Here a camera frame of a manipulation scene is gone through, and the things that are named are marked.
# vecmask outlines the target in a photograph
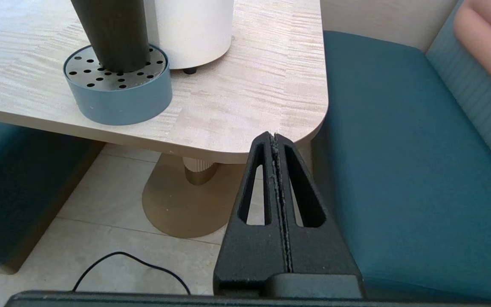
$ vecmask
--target wall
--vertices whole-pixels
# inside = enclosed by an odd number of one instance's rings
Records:
[[[456,0],[321,0],[324,30],[394,41],[427,51]]]

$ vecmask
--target tile grout line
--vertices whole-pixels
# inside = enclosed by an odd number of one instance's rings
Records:
[[[125,158],[125,159],[130,159],[130,160],[135,160],[135,161],[142,161],[142,162],[148,162],[148,163],[154,163],[154,164],[156,164],[158,162],[158,160],[156,160],[156,162],[153,162],[153,161],[148,161],[148,160],[135,159],[135,158],[123,157],[123,156],[117,156],[117,155],[111,155],[110,153],[105,153],[105,152],[100,152],[99,155],[110,156],[110,157],[117,157],[117,158]]]
[[[87,224],[98,225],[98,226],[113,227],[115,229],[124,229],[124,230],[128,230],[128,231],[136,231],[136,232],[148,233],[150,235],[162,235],[164,237],[172,237],[171,235],[166,235],[165,233],[154,233],[154,232],[148,232],[148,231],[140,231],[140,230],[137,230],[137,229],[127,229],[125,227],[105,225],[105,224],[94,223],[94,222],[86,222],[86,221],[81,221],[81,220],[75,220],[73,218],[66,218],[66,217],[60,217],[60,216],[56,216],[55,218],[59,218],[60,220],[68,220],[68,221],[74,221],[74,222],[80,222],[80,223],[87,223]],[[173,238],[221,246],[221,244],[219,244],[219,243],[206,242],[206,241],[200,241],[200,240],[195,240],[195,239],[188,239],[186,237],[173,237]]]

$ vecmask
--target upholstered bench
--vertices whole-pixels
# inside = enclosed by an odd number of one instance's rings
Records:
[[[426,55],[324,33],[314,176],[370,299],[491,301],[491,76],[456,40],[458,6]]]
[[[0,123],[0,272],[18,271],[103,144]]]

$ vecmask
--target tile floor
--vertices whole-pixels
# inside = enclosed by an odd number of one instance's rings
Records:
[[[176,272],[193,294],[210,295],[225,227],[205,237],[178,239],[158,231],[142,208],[142,190],[160,153],[107,144],[49,226],[20,271],[0,274],[0,307],[25,290],[71,290],[98,258],[125,251]],[[263,221],[257,175],[250,217]],[[171,276],[122,256],[96,266],[79,290],[185,293]]]

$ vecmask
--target table pedestal base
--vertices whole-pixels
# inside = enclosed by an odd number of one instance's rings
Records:
[[[183,158],[162,154],[144,188],[145,215],[173,237],[208,235],[228,222],[244,169],[245,165],[210,166],[206,171],[213,177],[194,185],[185,176]]]

